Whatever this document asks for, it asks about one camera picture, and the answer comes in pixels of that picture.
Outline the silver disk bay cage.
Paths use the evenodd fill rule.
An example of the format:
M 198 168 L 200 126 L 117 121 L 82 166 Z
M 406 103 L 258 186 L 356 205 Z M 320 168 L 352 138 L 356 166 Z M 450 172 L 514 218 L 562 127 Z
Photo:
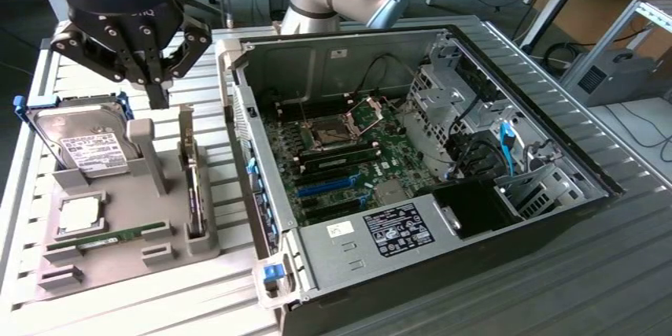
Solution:
M 498 136 L 501 127 L 521 136 L 525 113 L 477 52 L 454 35 L 437 36 L 418 66 L 402 121 L 409 132 L 440 147 L 454 143 L 458 135 L 488 131 Z

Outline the grey control box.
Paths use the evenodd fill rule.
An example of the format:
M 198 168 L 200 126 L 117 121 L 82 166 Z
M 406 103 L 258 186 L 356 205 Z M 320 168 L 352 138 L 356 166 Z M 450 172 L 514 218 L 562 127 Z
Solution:
M 568 91 L 585 107 L 594 107 L 664 97 L 670 89 L 672 74 L 664 73 L 662 61 L 624 48 L 600 54 Z

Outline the dark RAM stick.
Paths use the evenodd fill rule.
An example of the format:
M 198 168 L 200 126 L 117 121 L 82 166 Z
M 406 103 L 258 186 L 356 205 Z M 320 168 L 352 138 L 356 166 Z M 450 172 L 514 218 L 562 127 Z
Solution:
M 298 170 L 301 174 L 310 174 L 336 168 L 344 168 L 374 161 L 380 158 L 380 155 L 381 152 L 378 150 L 361 150 L 349 153 L 337 153 L 329 156 L 312 157 L 304 160 L 298 166 Z

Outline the aluminium profile frame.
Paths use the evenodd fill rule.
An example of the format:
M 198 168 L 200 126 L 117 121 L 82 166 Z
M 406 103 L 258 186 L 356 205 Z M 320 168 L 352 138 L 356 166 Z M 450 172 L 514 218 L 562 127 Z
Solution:
M 652 37 L 656 38 L 653 47 L 661 53 L 672 48 L 672 0 L 632 0 L 620 15 L 612 20 L 609 28 L 605 29 L 604 35 L 596 41 L 585 57 L 570 66 L 561 80 L 566 89 L 577 87 L 593 61 L 617 43 L 617 39 L 625 37 L 622 33 L 626 31 L 630 21 L 637 17 L 648 22 L 649 29 L 625 39 L 628 48 L 636 50 L 637 46 L 641 43 L 646 44 L 646 40 Z

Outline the silver slanted disk bay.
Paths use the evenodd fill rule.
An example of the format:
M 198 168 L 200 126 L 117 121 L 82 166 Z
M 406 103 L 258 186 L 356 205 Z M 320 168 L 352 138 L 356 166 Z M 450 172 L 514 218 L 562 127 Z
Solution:
M 520 175 L 502 176 L 494 183 L 514 214 L 525 220 L 577 206 L 585 200 L 582 191 L 553 164 Z

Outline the grey parts rack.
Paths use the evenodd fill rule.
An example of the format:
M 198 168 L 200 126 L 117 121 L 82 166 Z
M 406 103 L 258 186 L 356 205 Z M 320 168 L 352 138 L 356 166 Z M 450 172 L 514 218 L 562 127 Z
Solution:
M 54 173 L 57 186 L 36 272 L 36 300 L 48 301 L 65 297 L 218 255 L 205 150 L 197 145 L 205 235 L 190 238 L 190 214 L 178 142 L 176 150 L 160 153 L 150 151 L 141 158 L 129 161 L 129 171 L 121 175 L 85 179 L 74 170 Z M 88 197 L 101 201 L 98 225 L 58 234 L 62 202 Z M 89 250 L 78 250 L 74 247 L 53 252 L 45 250 L 45 246 L 53 242 L 154 222 L 166 222 L 168 226 L 142 231 L 141 237 L 132 241 Z

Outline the Nvidia graphics card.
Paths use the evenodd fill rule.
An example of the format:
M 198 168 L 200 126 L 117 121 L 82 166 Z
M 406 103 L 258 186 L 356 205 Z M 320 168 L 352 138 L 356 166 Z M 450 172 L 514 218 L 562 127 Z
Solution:
M 193 130 L 193 109 L 189 105 L 180 105 L 178 110 L 180 126 L 180 166 L 185 173 L 185 184 L 189 206 L 189 226 L 188 234 L 190 238 L 200 238 L 205 235 L 205 220 L 200 190 L 200 172 L 198 172 L 198 149 L 194 140 Z

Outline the metal socket cover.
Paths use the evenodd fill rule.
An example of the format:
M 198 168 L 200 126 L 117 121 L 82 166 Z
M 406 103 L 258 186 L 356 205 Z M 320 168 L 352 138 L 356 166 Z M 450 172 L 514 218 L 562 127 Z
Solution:
M 370 118 L 366 124 L 358 123 L 361 116 Z M 364 134 L 378 125 L 382 119 L 382 106 L 370 96 L 360 100 L 344 114 L 344 123 L 348 131 L 350 135 L 357 138 L 362 137 Z

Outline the open black PC case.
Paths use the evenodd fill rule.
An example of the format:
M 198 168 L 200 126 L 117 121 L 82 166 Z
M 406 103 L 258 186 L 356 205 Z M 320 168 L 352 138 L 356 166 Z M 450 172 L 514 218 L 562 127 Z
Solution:
M 454 143 L 437 146 L 424 135 L 406 134 L 417 150 L 432 159 L 437 183 L 482 177 L 498 179 L 553 164 L 569 176 L 585 200 L 528 220 L 521 218 L 496 231 L 465 238 L 468 245 L 449 253 L 429 270 L 429 286 L 406 294 L 372 289 L 333 293 L 316 301 L 300 300 L 297 278 L 305 276 L 297 246 L 302 226 L 289 199 L 269 147 L 262 113 L 276 103 L 321 104 L 361 97 L 397 103 L 404 118 L 408 92 L 441 33 L 466 42 L 525 113 L 521 136 L 500 128 L 458 135 Z M 293 36 L 226 39 L 217 43 L 225 122 L 233 147 L 236 172 L 245 211 L 252 225 L 258 259 L 252 270 L 260 304 L 278 317 L 282 336 L 314 336 L 437 294 L 458 281 L 536 252 L 573 227 L 589 212 L 622 194 L 586 151 L 577 145 L 530 92 L 561 99 L 549 80 L 518 49 L 493 31 L 468 31 L 454 25 L 398 28 L 385 31 L 341 31 Z M 256 169 L 248 173 L 249 158 Z M 262 282 L 262 266 L 282 264 L 285 277 Z

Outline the green motherboard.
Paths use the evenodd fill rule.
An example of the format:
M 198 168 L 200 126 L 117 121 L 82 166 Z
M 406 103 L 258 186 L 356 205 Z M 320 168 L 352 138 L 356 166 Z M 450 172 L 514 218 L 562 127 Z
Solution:
M 309 123 L 320 120 L 341 120 L 349 108 L 366 97 L 358 100 L 345 98 L 333 102 L 304 105 L 305 116 Z M 389 179 L 398 179 L 404 189 L 412 196 L 416 191 L 425 186 L 437 183 L 434 170 L 430 168 L 432 159 L 412 144 L 406 134 L 406 128 L 402 126 L 402 115 L 398 111 L 398 105 L 386 98 L 373 98 L 382 106 L 382 121 L 374 126 L 362 137 L 352 135 L 352 142 L 345 146 L 372 143 L 376 150 L 381 152 L 380 158 L 368 163 L 344 167 L 358 170 L 358 180 L 353 187 L 334 190 L 324 194 L 298 198 L 297 189 L 306 186 L 294 186 L 293 179 L 301 174 L 298 170 L 300 162 L 294 156 L 304 151 L 310 150 L 312 137 L 309 130 L 301 127 L 301 114 L 298 104 L 282 105 L 276 103 L 262 113 L 264 128 L 269 140 L 269 147 L 277 163 L 281 183 L 289 199 L 289 206 L 298 224 L 305 224 L 309 217 L 305 209 L 332 205 L 341 201 L 348 201 L 356 197 L 365 197 L 365 210 L 382 206 L 373 193 L 376 185 Z

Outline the black long expansion slot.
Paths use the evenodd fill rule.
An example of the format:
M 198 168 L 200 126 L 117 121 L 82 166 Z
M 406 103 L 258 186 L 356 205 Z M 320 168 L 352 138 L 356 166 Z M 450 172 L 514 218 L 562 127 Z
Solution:
M 366 203 L 365 197 L 356 197 L 354 199 L 333 203 L 332 205 L 305 209 L 304 212 L 306 213 L 308 216 L 317 216 L 324 214 L 328 215 L 338 212 L 346 212 L 353 209 L 360 209 L 362 206 L 365 206 L 365 203 Z
M 324 221 L 328 221 L 328 220 L 333 220 L 333 219 L 337 219 L 338 217 L 342 217 L 342 216 L 348 216 L 350 214 L 356 214 L 358 212 L 361 212 L 364 210 L 364 208 L 361 207 L 350 207 L 348 209 L 340 209 L 338 211 L 334 211 L 334 212 L 330 212 L 329 214 L 313 214 L 312 216 L 309 216 L 305 220 L 305 224 L 309 225 L 309 224 L 316 224 L 316 223 L 321 223 Z
M 358 170 L 350 168 L 336 168 L 324 172 L 314 172 L 300 175 L 293 179 L 294 186 L 306 186 L 329 180 L 346 179 L 350 175 L 357 175 Z

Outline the black slanted pole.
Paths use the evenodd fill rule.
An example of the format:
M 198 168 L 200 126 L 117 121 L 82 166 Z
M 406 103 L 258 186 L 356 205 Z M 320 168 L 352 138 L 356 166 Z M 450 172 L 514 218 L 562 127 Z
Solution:
M 562 8 L 569 0 L 549 0 L 545 8 L 541 10 L 540 21 L 532 25 L 530 33 L 524 38 L 521 43 L 521 50 L 530 53 L 534 50 L 536 44 L 540 42 L 542 35 L 548 28 L 552 26 Z

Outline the thin metal locking lever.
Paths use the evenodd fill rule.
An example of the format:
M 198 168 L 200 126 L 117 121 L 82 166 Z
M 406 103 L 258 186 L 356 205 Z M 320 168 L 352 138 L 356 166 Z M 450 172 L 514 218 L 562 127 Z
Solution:
M 309 123 L 308 118 L 305 116 L 302 98 L 298 98 L 297 104 L 298 104 L 298 110 L 300 110 L 300 114 L 301 114 L 301 118 L 302 118 L 301 127 L 306 130 L 310 130 L 312 124 Z

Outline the silver chipset heatsink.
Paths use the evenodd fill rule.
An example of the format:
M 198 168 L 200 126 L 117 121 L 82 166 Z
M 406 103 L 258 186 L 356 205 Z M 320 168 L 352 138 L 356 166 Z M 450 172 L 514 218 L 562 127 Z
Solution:
M 390 205 L 412 198 L 398 179 L 389 179 L 376 185 L 373 193 L 381 205 Z

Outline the black RAM slot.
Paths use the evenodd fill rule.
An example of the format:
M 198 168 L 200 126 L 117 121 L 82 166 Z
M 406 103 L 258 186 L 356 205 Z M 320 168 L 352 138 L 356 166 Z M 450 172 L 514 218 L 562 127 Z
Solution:
M 346 157 L 364 151 L 374 150 L 372 143 L 360 143 L 349 146 L 341 146 L 325 151 L 304 151 L 294 156 L 294 160 L 301 164 L 308 161 L 324 160 L 328 158 Z

